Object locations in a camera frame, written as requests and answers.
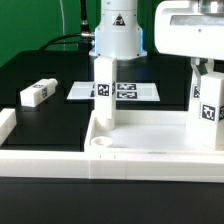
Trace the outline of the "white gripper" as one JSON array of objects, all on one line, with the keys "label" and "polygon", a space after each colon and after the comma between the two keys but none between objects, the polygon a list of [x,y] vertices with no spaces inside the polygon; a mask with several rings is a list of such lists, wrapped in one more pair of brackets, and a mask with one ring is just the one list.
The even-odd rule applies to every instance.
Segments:
[{"label": "white gripper", "polygon": [[160,53],[193,57],[192,70],[201,77],[199,58],[224,60],[224,0],[161,2],[155,13],[154,40]]}]

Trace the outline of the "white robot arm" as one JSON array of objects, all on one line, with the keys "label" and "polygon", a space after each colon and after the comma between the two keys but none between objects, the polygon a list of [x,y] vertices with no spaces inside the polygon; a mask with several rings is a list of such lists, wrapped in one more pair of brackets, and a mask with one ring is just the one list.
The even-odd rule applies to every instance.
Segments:
[{"label": "white robot arm", "polygon": [[[92,57],[135,60],[147,55],[137,22],[138,0],[101,0]],[[224,0],[164,0],[156,8],[158,52],[224,61]]]}]

